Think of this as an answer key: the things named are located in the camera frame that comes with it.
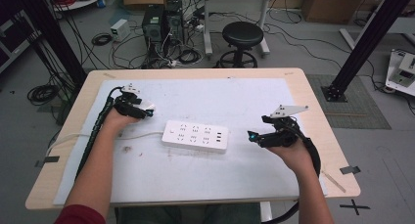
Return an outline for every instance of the white device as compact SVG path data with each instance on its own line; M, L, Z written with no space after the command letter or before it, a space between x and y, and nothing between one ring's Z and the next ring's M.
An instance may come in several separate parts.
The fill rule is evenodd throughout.
M415 55L405 54L399 67L394 68L390 81L409 87L415 81Z
M224 154L228 136L223 126L169 120L161 140L170 147Z
M121 42L125 37L131 33L127 20L119 20L111 27L111 33L115 41Z
M295 113L300 113L308 110L308 106L282 106L278 107L269 117L282 118L287 117Z

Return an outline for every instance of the power outlet socket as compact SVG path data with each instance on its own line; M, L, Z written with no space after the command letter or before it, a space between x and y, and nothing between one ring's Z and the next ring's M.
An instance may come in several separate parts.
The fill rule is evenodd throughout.
M224 154L228 136L223 126L169 120L161 140L170 147Z

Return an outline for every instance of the concrete floor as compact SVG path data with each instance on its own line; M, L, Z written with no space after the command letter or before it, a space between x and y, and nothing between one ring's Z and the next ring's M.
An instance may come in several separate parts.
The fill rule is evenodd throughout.
M280 20L287 20L285 12L273 12ZM100 32L110 32L110 27L121 18L136 21L141 24L142 12L125 11L114 3L106 8L98 9L93 6L79 9L71 13L84 41L90 44L91 38ZM257 18L257 14L248 14ZM213 30L220 31L234 18L212 17ZM353 36L360 27L337 24L300 22L286 24L267 18L268 23L276 24L296 38L321 39L342 49L348 47L339 33L339 28L346 27ZM73 38L73 32L68 24L60 20L60 24L72 49L80 58L79 48ZM284 33L277 27L271 31ZM287 43L281 33L265 34L271 55L260 58L257 50L253 54L258 57L259 67L300 67L307 74L337 74L340 70L334 62L312 58L303 47ZM299 41L287 37L291 43L303 44L315 56L337 61L342 65L348 53L340 51L332 45L319 41ZM202 36L194 38L196 47L203 49ZM215 61L224 53L227 44L220 34L212 34L214 55L210 60L203 59L192 67L212 67ZM95 47L94 53L103 61L109 62L111 45ZM117 53L126 59L132 59L146 49L144 38L138 37L125 44ZM374 64L374 78L385 81L391 49L403 49L415 53L415 48L399 34L388 34L384 37L369 60ZM94 68L90 61L85 68ZM367 64L359 74L370 74ZM59 210L27 210L24 202L33 186L40 168L35 164L42 159L51 138L60 129L49 112L38 112L26 98L27 92L48 81L49 73L35 52L29 48L19 59L13 62L0 74L0 223L52 223ZM414 223L415 221L415 115L411 113L406 102L395 95L386 95L374 91L368 77L360 77L371 97L375 100L381 112L392 127L391 130L342 129L334 128L335 135L346 155L350 165L359 166L360 173L356 179L361 188L361 195L354 198L357 205L369 206L371 209L359 209L359 215L352 208L340 207L340 204L351 204L350 199L329 200L329 206L337 223ZM290 202L273 202L274 216L283 213L292 204ZM200 209L184 207L186 223L197 223ZM286 223L297 223L297 216ZM108 223L115 223L110 215Z

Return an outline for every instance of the white shelf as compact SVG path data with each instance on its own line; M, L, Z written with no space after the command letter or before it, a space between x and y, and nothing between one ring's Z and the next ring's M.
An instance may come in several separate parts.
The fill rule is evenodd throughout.
M57 11L57 12L59 12L59 11L70 11L70 10L74 10L74 9L78 9L78 8L81 8L81 7L91 5L92 3L95 3L97 1L98 0L75 1L75 3L73 3L70 6L61 6L61 7L54 6L54 10Z

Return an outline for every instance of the black cable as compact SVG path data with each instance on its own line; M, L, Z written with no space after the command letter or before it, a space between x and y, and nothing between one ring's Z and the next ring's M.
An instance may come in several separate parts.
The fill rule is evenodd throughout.
M143 55L139 55L139 56L136 56L136 57L134 57L134 58L133 58L133 59L131 59L131 60L125 59L125 58L123 58L123 57L119 57L119 56L117 56L115 53L116 53L116 51L117 51L120 47L122 47L123 45L125 45L125 43L127 43L127 42L131 41L132 39L136 39L136 38L143 37L143 36L144 36L144 35L137 35L137 36L130 37L130 38L128 38L127 40L125 40L125 41L123 41L123 42L119 43L119 45L118 45L117 47L115 47L115 48L114 48L114 46L112 47L112 50L111 50L111 52L110 52L110 57L112 58L113 63L114 63L114 65L115 65L115 66L117 66L117 67L123 67L123 68L127 68L127 69L136 69L136 68L138 68L138 67L135 67L135 66L132 64L132 62L133 62L134 60L138 59L138 58L141 58L141 57L146 56L146 55L147 55L147 53L148 53L148 51L146 51L146 53L145 53L145 54L143 54ZM123 61L128 62L128 66L122 66L122 65L118 64L118 63L115 61L115 59L119 59L119 60L123 60Z
M354 19L354 21L353 21L356 25L361 26L361 27L365 26L368 20L363 20L363 19L360 19L360 18L358 17L358 15L357 15L357 14L359 13L360 7L361 7L361 6L362 6L365 2L366 2L366 0L362 0L362 1L360 2L359 6L358 6L358 7L357 7L357 9L356 9L355 19Z
M79 163L79 167L76 171L75 179L77 178L77 176L79 175L79 173L82 170L83 166L85 165L86 160L88 160L89 154L92 151L92 147L94 146L95 139L97 138L97 135L100 132L101 126L104 123L104 120L107 117L108 113L113 108L114 98L111 97L111 95L113 94L113 92L115 90L120 90L120 89L122 89L122 87L116 87L113 90L111 90L110 94L107 97L107 101L104 104L103 109L98 114L98 118L95 121L94 127L93 127L92 132L91 132L91 136L89 137L88 143L85 147L85 151L83 152L81 161Z
M268 26L276 26L276 27L278 27L278 28L280 28L280 29L282 29L281 27L279 27L279 26L277 26L277 25L274 25L274 24L270 24L270 23L268 23L267 24ZM311 56L311 57L313 57L313 58L315 58L315 59L318 59L318 60L324 60L324 61L331 61L331 62L333 62L333 63L335 63L339 68L342 68L342 66L337 62L337 61L335 61L335 60L332 60L332 59L327 59L327 58L322 58L322 57L318 57L318 56L315 56L315 55L313 55L309 50L308 50L308 48L305 46L305 45L302 45L302 44L294 44L294 43L291 43L288 39L287 39L287 37L284 35L284 33L282 33L282 32L278 32L278 31L276 31L276 32L270 32L270 31L265 31L266 33L268 33L268 34L281 34L282 36L283 36L283 38L285 39L285 41L289 44L289 45L292 45L292 46L299 46L299 47L302 47L302 48L304 48L305 49L305 51Z
M268 26L275 26L275 27L278 27L279 29L281 29L282 31L284 31L284 32L285 32L285 34L287 34L288 36L290 36L290 37L291 37L291 38L293 38L293 39L296 39L296 40L301 40L301 41L318 41L318 42L322 42L322 43L325 43L325 44L329 44L329 45L331 45L331 46L333 46L333 47L336 47L338 50L341 50L341 51L343 51L343 52L345 52L345 53L348 53L348 54L350 54L350 53L351 53L350 51L347 51L347 50L345 50L345 49L342 49L341 47L339 47L339 46L337 46L337 45L335 45L335 44L333 44L333 43L331 43L331 42L324 41L324 40L320 40L320 39L304 39L304 38L296 38L296 37L294 37L293 35L291 35L290 33L288 33L286 30L284 30L283 28L281 28L281 27L280 27L280 26L278 26L278 25L274 25L274 24L270 24L270 23L268 23L267 25L268 25ZM331 61L331 62L334 62L334 63L336 63L336 64L337 64L340 68L342 68L342 66L340 66L340 64L339 64L338 62L334 61L334 60L331 60L331 59L325 59L325 58L321 58L321 57L316 57L316 56L312 55L312 54L309 52L309 50L308 50L308 49L307 49L304 45L301 45L301 44L292 44L292 43L290 43L290 42L287 40L287 38L284 36L284 34L283 34L283 33L281 33L281 32L275 32L275 33L270 33L269 31L265 31L265 32L267 32L268 34L275 34L275 33L282 34L282 35L283 35L283 37L284 37L284 39L286 40L286 42L287 42L288 44L290 44L290 45L294 45L294 46L301 46L301 47L303 47L303 48L304 48L304 49L308 52L308 54L309 54L310 56L312 56L313 58L320 59L320 60L326 60L326 61ZM373 87L374 87L375 91L380 91L381 93L390 94L390 93L385 92L385 91L383 90L383 88L386 86L383 82L379 82L379 81L375 81L375 80L374 80L374 75L375 75L375 67L373 66L372 62L370 62L370 60L366 60L366 62L370 65L370 67L371 67L371 69L372 69L372 73L371 73L370 75L357 75L357 76L365 76L365 77L369 77L369 78L371 79L371 82L372 82L372 85L373 85ZM394 93L394 94L395 94L395 95L397 95L397 96L399 96L399 97L401 97L401 98L403 98L403 99L405 99L405 101L406 101L406 102L407 102L407 104L408 104L408 107L409 107L410 111L411 111L413 114L415 114L415 112L413 111L413 107L412 107L412 105L411 105L411 103L410 103L410 101L409 101L409 99L408 99L408 98L406 98L406 97L405 97L405 96L403 96L403 95L397 94L397 93Z
M92 37L91 43L94 46L104 46L110 43L112 40L113 37L109 33L103 32Z
M97 57L97 55L95 55L95 53L92 51L92 49L91 48L89 48L89 46L86 44L86 42L83 40L83 38L82 38L82 36L81 36L81 34L80 34L80 32L79 32L79 29L77 28L77 25L76 25L76 22L74 21L74 19L73 19L73 16L71 15L71 13L70 13L70 10L66 10L65 11L65 13L64 13L64 10L62 9L62 7L61 6L59 6L59 7L57 7L59 10L60 10L60 12L62 13L62 15L63 15L63 18L65 19L65 21L68 23L68 25L70 26L70 28L71 28L71 30L72 30L72 32L74 33L74 35L75 35L75 37L78 37L79 38L79 41L82 43L82 45L83 45L83 47L84 47L84 49L85 49L85 51L88 53L88 51L89 51L89 59L90 59L90 61L91 61L91 63L92 63L92 65L94 66L94 68L95 69L98 69L97 68L97 66L95 65L95 63L93 62L93 60L91 59L91 56L90 55L92 55L101 65L103 65L106 69L110 69L107 65L105 65L98 57Z
M292 14L294 14L294 15L298 16L298 17L299 17L299 19L298 19L297 21L294 21L294 20L290 17L290 15L289 15L289 11L288 11L288 8L287 8L287 0L284 0L284 3L285 3L285 12L286 12L287 18L290 20L290 22L281 21L281 20L278 20L278 19L275 19L274 17L272 17L271 11L272 11L272 8L274 7L274 4L275 4L275 2L276 2L276 1L277 1L277 0L274 0L274 1L272 2L271 6L270 6L270 8L269 8L269 10L268 10L268 16L269 16L269 18L271 18L271 19L272 19L272 20L274 20L274 21L277 21L277 22L283 22L283 23L287 23L287 24L297 24L297 23L300 23L300 22L302 21L302 17L301 17L301 15L299 15L299 14L297 14L297 13L294 13L294 12L291 12L291 11L290 11L290 13L292 13Z
M61 130L62 130L62 128L61 129L59 129L54 135L53 135L53 137L51 138L51 140L49 141L49 144L48 144L48 149L52 146L52 144L56 141L56 138L58 137L58 134L61 132Z
M183 57L185 57L185 56L187 56L187 57L192 56L193 58L192 58L192 59L190 59L190 60L188 60L188 59L184 59ZM184 50L184 51L183 51L183 52L179 55L179 57L177 57L177 59L179 60L179 62L180 62L180 63L182 63L182 64L184 64L184 65L194 63L194 62L196 62L197 60L199 60L200 58L201 58L201 54L199 54L199 52L197 52L197 51L195 51L195 50L193 50L193 49L190 49L190 50Z

